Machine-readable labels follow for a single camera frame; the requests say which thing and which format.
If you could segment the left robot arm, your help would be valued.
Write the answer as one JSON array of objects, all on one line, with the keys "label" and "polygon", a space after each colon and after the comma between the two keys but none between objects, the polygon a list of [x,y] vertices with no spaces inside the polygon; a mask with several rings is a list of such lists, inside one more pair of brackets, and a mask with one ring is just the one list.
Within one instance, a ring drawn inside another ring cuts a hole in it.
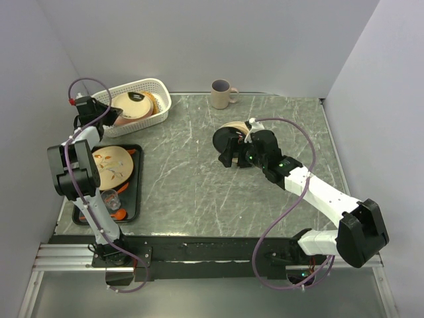
[{"label": "left robot arm", "polygon": [[92,154],[103,138],[103,125],[112,123],[122,111],[90,96],[70,102],[78,111],[74,133],[47,150],[55,190],[82,212],[91,227],[94,256],[108,265],[127,265],[132,250],[101,198],[100,174]]}]

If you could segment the woven bamboo square tray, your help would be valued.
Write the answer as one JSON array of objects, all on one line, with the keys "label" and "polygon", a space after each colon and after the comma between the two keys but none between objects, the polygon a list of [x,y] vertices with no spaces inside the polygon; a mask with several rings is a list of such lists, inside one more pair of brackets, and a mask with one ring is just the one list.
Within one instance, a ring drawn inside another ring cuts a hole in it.
[{"label": "woven bamboo square tray", "polygon": [[151,94],[151,93],[150,93],[150,92],[148,92],[148,91],[142,91],[141,93],[142,93],[143,95],[145,95],[146,97],[148,97],[148,98],[151,100],[152,105],[153,105],[152,115],[157,114],[157,113],[159,112],[159,107],[158,107],[157,100],[156,100],[156,98],[153,96],[153,94]]}]

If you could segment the cream and pink plate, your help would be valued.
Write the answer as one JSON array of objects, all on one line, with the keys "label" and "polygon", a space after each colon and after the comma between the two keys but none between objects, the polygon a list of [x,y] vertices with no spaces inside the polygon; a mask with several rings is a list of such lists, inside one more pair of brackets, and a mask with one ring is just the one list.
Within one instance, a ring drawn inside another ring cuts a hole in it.
[{"label": "cream and pink plate", "polygon": [[130,99],[114,102],[116,108],[123,110],[122,115],[115,121],[115,126],[122,126],[128,123],[145,119],[152,114],[153,105],[151,100],[131,101]]}]

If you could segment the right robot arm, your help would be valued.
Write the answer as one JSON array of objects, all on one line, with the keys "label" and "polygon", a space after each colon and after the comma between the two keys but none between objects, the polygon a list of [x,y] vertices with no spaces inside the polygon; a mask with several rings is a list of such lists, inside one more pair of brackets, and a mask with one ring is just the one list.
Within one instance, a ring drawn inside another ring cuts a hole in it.
[{"label": "right robot arm", "polygon": [[389,243],[375,201],[360,201],[309,173],[301,162],[282,154],[272,131],[245,136],[237,128],[222,127],[213,135],[213,146],[224,167],[260,168],[268,181],[299,196],[336,226],[334,231],[304,229],[296,234],[290,240],[290,260],[305,264],[315,255],[333,255],[361,268]]}]

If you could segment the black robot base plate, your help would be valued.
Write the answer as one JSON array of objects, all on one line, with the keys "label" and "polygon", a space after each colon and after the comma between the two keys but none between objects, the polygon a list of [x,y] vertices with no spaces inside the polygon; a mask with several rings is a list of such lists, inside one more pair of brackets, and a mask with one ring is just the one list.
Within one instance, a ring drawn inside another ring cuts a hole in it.
[{"label": "black robot base plate", "polygon": [[247,278],[254,271],[271,280],[286,278],[288,266],[318,266],[327,255],[289,259],[290,240],[293,238],[225,237],[125,237],[125,254],[131,261],[124,266],[105,264],[93,253],[95,268],[134,269],[137,282],[146,280]]}]

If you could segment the black lacquer plate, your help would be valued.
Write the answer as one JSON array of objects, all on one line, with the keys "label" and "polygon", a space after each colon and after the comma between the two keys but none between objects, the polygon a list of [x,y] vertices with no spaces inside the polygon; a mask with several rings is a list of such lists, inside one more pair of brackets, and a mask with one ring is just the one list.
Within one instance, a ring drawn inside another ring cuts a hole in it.
[{"label": "black lacquer plate", "polygon": [[236,128],[221,127],[218,130],[216,130],[215,133],[213,134],[213,138],[212,138],[213,146],[219,154],[222,154],[227,147],[228,141],[232,137],[238,137],[238,136],[239,135],[237,133]]}]

